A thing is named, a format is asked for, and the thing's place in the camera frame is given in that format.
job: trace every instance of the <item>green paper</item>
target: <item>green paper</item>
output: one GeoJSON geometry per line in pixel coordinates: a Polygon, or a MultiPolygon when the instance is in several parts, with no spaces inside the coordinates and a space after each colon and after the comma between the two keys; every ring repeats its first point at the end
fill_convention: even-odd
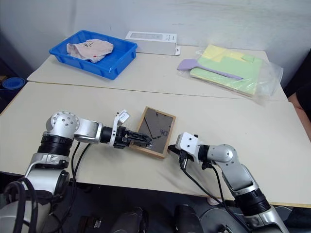
{"type": "Polygon", "coordinates": [[[201,68],[193,68],[190,75],[252,96],[256,92],[257,79],[262,60],[250,55],[245,55],[242,59],[245,61],[239,61],[224,56],[220,62],[215,62],[201,57],[198,62],[207,68],[238,75],[242,77],[243,80],[228,78],[201,68]]]}

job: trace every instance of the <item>plastic bag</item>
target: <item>plastic bag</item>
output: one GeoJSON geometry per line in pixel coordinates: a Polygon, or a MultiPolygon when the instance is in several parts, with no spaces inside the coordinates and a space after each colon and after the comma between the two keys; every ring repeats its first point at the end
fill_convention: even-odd
{"type": "Polygon", "coordinates": [[[208,45],[193,55],[198,63],[208,69],[225,72],[229,76],[196,67],[179,71],[181,76],[198,78],[216,84],[253,100],[269,99],[278,88],[283,68],[253,55],[208,45]]]}

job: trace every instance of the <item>white wall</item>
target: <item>white wall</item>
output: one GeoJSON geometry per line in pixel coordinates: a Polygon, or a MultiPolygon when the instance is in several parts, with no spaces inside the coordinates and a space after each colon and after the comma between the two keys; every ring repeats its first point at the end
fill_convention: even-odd
{"type": "Polygon", "coordinates": [[[284,85],[311,47],[309,0],[1,0],[0,24],[33,68],[81,29],[120,38],[129,30],[168,32],[182,45],[265,50],[284,67],[284,85]]]}
{"type": "MultiPolygon", "coordinates": [[[[9,42],[0,46],[12,47],[32,70],[37,69],[49,49],[68,36],[74,4],[71,0],[0,0],[0,32],[9,42]]],[[[11,61],[15,54],[0,56],[11,61]]]]}

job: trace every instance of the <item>white box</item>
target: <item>white box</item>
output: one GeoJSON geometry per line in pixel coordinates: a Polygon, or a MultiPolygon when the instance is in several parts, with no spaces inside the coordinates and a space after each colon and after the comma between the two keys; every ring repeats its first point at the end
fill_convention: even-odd
{"type": "Polygon", "coordinates": [[[125,40],[138,45],[136,52],[180,55],[180,46],[177,46],[177,34],[147,33],[129,31],[125,40]]]}

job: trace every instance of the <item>floor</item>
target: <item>floor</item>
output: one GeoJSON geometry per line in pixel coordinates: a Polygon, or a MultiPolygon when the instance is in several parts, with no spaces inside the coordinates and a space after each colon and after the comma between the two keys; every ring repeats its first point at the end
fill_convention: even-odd
{"type": "MultiPolygon", "coordinates": [[[[57,207],[56,215],[62,216],[68,206],[68,201],[69,195],[57,207]]],[[[79,188],[71,216],[64,224],[64,232],[76,233],[81,216],[95,216],[103,218],[101,227],[99,229],[89,228],[86,233],[108,233],[121,213],[132,207],[140,206],[149,213],[149,233],[173,233],[174,209],[180,204],[193,207],[198,216],[212,209],[202,217],[201,224],[205,233],[216,233],[219,227],[226,224],[233,232],[245,232],[228,213],[213,209],[214,207],[207,203],[206,198],[104,185],[84,185],[83,188],[79,188]]],[[[284,207],[278,207],[277,211],[284,220],[290,213],[290,210],[284,207]]],[[[234,208],[234,212],[239,213],[239,210],[234,208]]],[[[44,232],[53,230],[55,226],[56,221],[49,217],[44,232]]]]}

